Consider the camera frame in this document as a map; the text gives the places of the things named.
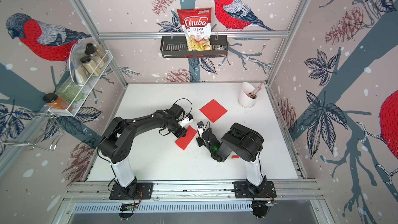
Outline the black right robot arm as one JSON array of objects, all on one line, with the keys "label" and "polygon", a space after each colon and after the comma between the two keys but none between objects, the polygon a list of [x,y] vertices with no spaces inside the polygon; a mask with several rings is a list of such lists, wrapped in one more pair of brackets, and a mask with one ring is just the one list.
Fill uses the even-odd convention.
[{"label": "black right robot arm", "polygon": [[259,191],[262,184],[266,182],[259,159],[264,142],[261,134],[236,122],[223,135],[221,140],[218,140],[211,127],[203,122],[198,122],[197,128],[199,133],[199,137],[197,137],[198,145],[200,147],[205,146],[210,152],[211,158],[217,162],[225,162],[232,152],[238,155],[246,162],[246,179],[249,187]]}]

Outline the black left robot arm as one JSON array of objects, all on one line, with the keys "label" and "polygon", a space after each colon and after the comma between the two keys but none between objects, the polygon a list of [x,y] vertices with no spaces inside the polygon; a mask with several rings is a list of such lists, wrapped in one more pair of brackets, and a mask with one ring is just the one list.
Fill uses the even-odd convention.
[{"label": "black left robot arm", "polygon": [[128,199],[141,192],[128,159],[136,136],[153,129],[167,129],[179,139],[186,135],[186,126],[192,121],[192,114],[186,113],[176,103],[168,110],[157,110],[139,118],[114,118],[105,130],[97,150],[111,165],[116,181],[114,192],[120,190]]}]

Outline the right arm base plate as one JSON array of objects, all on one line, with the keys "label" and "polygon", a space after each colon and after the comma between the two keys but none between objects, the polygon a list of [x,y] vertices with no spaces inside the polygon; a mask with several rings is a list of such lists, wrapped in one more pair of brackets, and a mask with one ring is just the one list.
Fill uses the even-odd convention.
[{"label": "right arm base plate", "polygon": [[237,199],[269,198],[277,197],[276,189],[272,181],[264,180],[259,186],[246,181],[235,181],[233,192]]}]

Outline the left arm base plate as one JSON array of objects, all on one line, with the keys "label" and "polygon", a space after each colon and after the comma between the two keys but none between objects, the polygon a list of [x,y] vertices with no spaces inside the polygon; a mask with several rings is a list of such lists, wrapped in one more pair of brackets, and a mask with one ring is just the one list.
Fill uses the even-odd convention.
[{"label": "left arm base plate", "polygon": [[153,191],[153,183],[133,183],[126,188],[115,183],[110,191],[110,200],[149,200]]}]

